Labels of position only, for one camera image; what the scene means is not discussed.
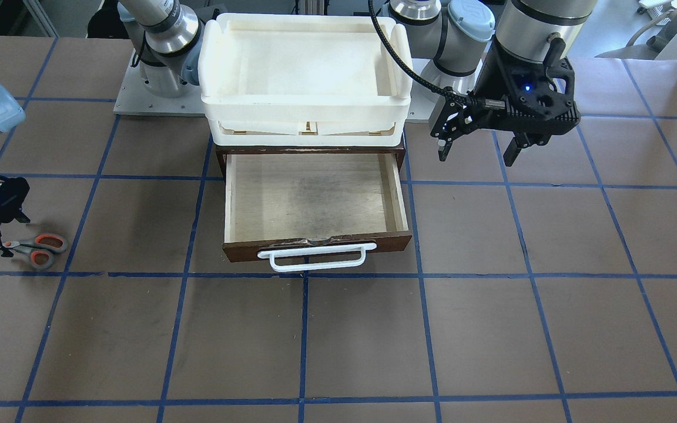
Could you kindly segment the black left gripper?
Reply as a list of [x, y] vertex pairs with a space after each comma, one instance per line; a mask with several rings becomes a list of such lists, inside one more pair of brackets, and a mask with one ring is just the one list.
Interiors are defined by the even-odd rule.
[[[581, 121], [574, 99], [575, 72], [566, 57], [564, 41], [550, 41], [548, 50], [530, 62], [508, 52], [494, 41], [487, 52], [474, 94], [488, 100], [502, 100], [504, 110], [488, 112], [487, 128], [513, 132], [503, 153], [506, 167], [515, 163], [522, 150], [545, 146], [551, 136], [562, 136]], [[440, 97], [430, 116], [430, 136], [438, 140], [438, 159], [447, 160], [453, 142], [479, 129], [477, 108]]]

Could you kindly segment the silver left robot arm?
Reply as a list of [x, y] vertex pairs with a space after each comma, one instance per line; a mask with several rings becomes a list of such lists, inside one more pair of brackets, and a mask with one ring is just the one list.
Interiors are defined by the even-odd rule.
[[505, 1], [495, 16], [480, 1], [387, 3], [388, 16], [407, 31], [411, 56], [429, 60], [417, 74], [381, 37], [400, 69], [435, 101], [429, 128], [440, 161], [460, 137], [489, 129], [513, 134], [502, 156], [512, 166], [522, 150], [578, 126], [567, 54], [595, 5]]

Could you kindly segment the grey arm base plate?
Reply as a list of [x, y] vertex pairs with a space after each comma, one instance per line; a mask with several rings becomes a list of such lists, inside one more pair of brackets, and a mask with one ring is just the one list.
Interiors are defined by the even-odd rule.
[[[414, 58], [412, 59], [414, 71], [426, 80], [429, 80], [440, 88], [450, 86], [458, 93], [465, 94], [475, 88], [478, 76], [484, 64], [484, 58], [481, 57], [474, 72], [468, 76], [458, 77], [445, 74], [439, 70], [430, 59]], [[423, 88], [419, 83], [412, 83], [411, 104], [408, 110], [406, 121], [408, 123], [427, 123], [433, 108], [437, 102], [438, 95]]]
[[116, 95], [113, 112], [124, 116], [204, 117], [200, 88], [167, 67], [145, 64], [135, 51]]

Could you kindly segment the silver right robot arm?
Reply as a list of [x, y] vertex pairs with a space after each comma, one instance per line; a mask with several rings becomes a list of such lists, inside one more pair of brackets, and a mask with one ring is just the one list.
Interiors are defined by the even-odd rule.
[[[179, 1], [134, 1], [143, 17], [156, 17], [152, 31], [132, 20], [140, 36], [140, 58], [131, 39], [0, 36], [0, 257], [22, 258], [26, 268], [43, 270], [68, 243], [38, 243], [37, 230], [24, 212], [31, 184], [28, 176], [42, 171], [100, 167], [99, 136], [108, 136], [116, 122], [113, 106], [126, 71], [136, 63], [139, 92], [151, 101], [144, 112], [159, 109], [148, 75], [169, 71], [181, 94], [191, 94], [190, 77], [197, 67], [205, 31], [197, 13]], [[145, 64], [155, 59], [157, 67]]]

